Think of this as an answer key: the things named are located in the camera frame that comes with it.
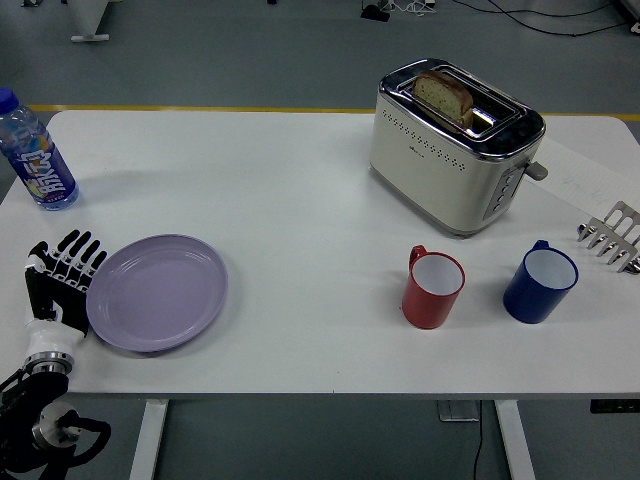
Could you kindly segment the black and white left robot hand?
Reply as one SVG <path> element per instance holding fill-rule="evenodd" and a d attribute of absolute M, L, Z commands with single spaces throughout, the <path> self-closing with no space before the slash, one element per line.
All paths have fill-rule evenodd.
<path fill-rule="evenodd" d="M 86 299 L 93 277 L 107 258 L 89 231 L 72 230 L 29 251 L 24 275 L 32 319 L 26 324 L 27 355 L 69 356 L 89 330 Z"/>

